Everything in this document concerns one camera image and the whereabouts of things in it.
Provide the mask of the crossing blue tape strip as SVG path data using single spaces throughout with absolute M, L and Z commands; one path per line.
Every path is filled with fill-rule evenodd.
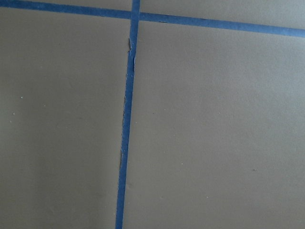
M 126 10 L 113 10 L 113 9 L 105 9 L 105 8 L 65 5 L 65 4 L 36 2 L 36 1 L 2 0 L 0 2 L 0 6 L 6 8 L 15 8 L 15 9 L 24 9 L 24 10 L 40 10 L 40 11 L 91 15 L 91 16 L 99 16 L 99 17 L 128 19 L 128 20 L 132 18 L 132 12 Z M 251 24 L 251 23 L 233 22 L 233 21 L 220 21 L 220 20 L 174 16 L 174 15 L 164 15 L 164 14 L 155 14 L 155 13 L 146 13 L 146 12 L 139 12 L 139 20 L 207 27 L 207 28 L 227 29 L 227 30 L 235 30 L 235 31 L 267 33 L 267 34 L 276 34 L 276 35 L 301 37 L 301 38 L 305 36 L 304 29 L 295 29 L 288 27 Z

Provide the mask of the long blue tape strip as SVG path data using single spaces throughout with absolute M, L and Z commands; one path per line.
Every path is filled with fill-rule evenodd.
M 134 67 L 135 67 L 135 58 L 136 58 L 136 49 L 137 49 L 140 3 L 141 2 L 139 0 L 134 0 L 132 2 L 132 11 L 131 11 L 130 35 L 129 35 L 130 50 L 128 52 L 128 63 L 127 63 L 126 82 L 125 82 L 125 97 L 124 97 L 123 119 L 122 119 L 121 160 L 119 167 L 118 193 L 117 193 L 116 218 L 115 218 L 116 229 L 123 228 L 124 199 L 125 199 L 125 189 L 126 189 L 127 162 L 128 162 L 130 125 L 131 125 L 131 114 L 132 114 Z

